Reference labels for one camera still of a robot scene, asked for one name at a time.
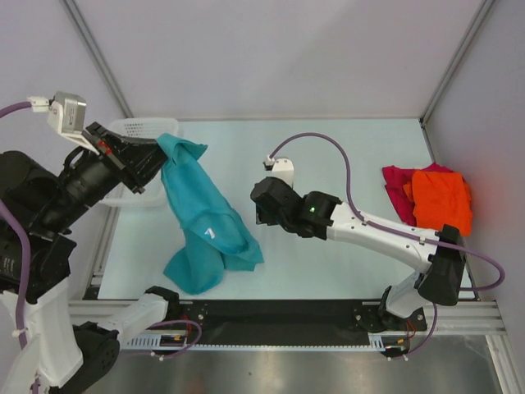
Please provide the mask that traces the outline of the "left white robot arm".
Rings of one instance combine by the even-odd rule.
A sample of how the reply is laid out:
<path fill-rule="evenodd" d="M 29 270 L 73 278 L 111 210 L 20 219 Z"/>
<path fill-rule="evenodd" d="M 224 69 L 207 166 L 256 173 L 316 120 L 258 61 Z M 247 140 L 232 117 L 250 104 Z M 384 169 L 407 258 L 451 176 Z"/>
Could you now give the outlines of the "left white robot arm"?
<path fill-rule="evenodd" d="M 143 192 L 167 159 L 155 139 L 118 135 L 98 123 L 82 136 L 87 146 L 71 151 L 59 174 L 20 151 L 1 156 L 1 300 L 22 341 L 6 393 L 33 383 L 45 393 L 81 393 L 110 371 L 124 344 L 181 318 L 177 293 L 153 286 L 100 323 L 71 321 L 71 226 L 117 186 Z"/>

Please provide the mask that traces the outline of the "teal t shirt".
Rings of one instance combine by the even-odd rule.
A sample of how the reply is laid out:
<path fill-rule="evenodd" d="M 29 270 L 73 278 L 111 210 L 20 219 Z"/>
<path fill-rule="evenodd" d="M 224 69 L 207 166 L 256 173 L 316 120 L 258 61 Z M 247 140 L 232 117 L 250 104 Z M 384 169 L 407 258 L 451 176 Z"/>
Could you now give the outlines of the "teal t shirt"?
<path fill-rule="evenodd" d="M 163 134 L 157 144 L 167 156 L 161 181 L 185 238 L 163 274 L 183 292 L 202 294 L 226 271 L 253 271 L 263 262 L 258 241 L 199 164 L 207 145 Z"/>

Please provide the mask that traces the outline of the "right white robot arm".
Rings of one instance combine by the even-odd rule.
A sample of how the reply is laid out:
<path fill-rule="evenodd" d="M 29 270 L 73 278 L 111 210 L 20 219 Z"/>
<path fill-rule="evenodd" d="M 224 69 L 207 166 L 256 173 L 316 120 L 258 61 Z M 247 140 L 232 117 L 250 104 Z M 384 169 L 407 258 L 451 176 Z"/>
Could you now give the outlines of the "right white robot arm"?
<path fill-rule="evenodd" d="M 302 238 L 359 245 L 412 268 L 411 275 L 381 296 L 376 319 L 382 329 L 399 328 L 426 305 L 457 305 L 465 261 L 455 227 L 428 231 L 362 215 L 333 195 L 299 195 L 273 176 L 257 183 L 250 199 L 258 224 L 278 225 Z"/>

